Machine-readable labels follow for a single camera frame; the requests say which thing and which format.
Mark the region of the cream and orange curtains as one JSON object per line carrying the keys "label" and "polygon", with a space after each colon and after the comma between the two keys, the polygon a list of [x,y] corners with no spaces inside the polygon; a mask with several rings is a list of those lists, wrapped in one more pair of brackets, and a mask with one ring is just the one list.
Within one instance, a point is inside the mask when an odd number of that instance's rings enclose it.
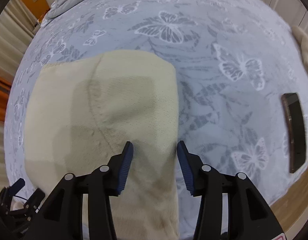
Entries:
{"label": "cream and orange curtains", "polygon": [[34,37],[36,20],[21,0],[9,0],[0,14],[0,190],[8,185],[3,160],[8,96],[21,59]]}

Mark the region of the butterfly pattern bed sheet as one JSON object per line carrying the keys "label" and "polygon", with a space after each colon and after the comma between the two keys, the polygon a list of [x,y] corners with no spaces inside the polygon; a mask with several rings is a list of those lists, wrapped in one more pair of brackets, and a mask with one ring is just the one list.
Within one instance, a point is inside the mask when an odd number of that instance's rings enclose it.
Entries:
{"label": "butterfly pattern bed sheet", "polygon": [[[219,171],[244,171],[273,204],[308,168],[308,74],[289,25],[261,0],[84,0],[44,18],[13,81],[5,117],[10,183],[26,179],[26,108],[42,66],[140,49],[177,72],[179,137]],[[306,161],[289,172],[281,96],[297,93]]]}

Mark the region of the cream knit cardigan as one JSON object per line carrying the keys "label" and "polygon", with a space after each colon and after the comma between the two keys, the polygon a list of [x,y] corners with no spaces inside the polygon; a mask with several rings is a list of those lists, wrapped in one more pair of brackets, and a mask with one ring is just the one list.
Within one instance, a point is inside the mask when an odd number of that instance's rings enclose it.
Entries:
{"label": "cream knit cardigan", "polygon": [[115,50],[42,67],[24,124],[25,170],[45,193],[66,173],[91,173],[134,154],[126,186],[111,198],[120,239],[178,239],[175,67],[153,53]]}

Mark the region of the dark smartphone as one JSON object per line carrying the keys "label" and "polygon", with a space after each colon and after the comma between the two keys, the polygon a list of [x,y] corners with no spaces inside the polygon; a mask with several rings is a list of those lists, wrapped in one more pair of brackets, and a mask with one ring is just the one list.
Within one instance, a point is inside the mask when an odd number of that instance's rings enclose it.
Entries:
{"label": "dark smartphone", "polygon": [[297,93],[281,96],[288,129],[289,172],[295,173],[306,161],[306,129],[302,107]]}

